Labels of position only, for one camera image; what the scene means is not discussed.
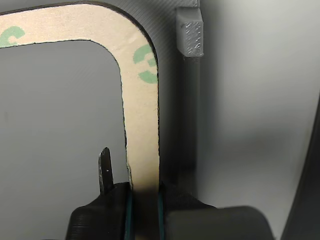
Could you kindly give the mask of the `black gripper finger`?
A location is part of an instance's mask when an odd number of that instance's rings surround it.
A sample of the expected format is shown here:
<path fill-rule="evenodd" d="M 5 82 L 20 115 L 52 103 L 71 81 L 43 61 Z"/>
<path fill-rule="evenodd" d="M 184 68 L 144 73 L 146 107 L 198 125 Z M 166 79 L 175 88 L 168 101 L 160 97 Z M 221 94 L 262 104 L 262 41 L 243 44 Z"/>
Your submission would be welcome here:
<path fill-rule="evenodd" d="M 133 197 L 129 182 L 114 183 L 111 155 L 105 147 L 98 158 L 100 195 L 76 208 L 67 240 L 133 240 Z"/>
<path fill-rule="evenodd" d="M 158 195 L 162 240 L 272 240 L 267 218 L 250 206 L 216 208 L 161 182 Z"/>

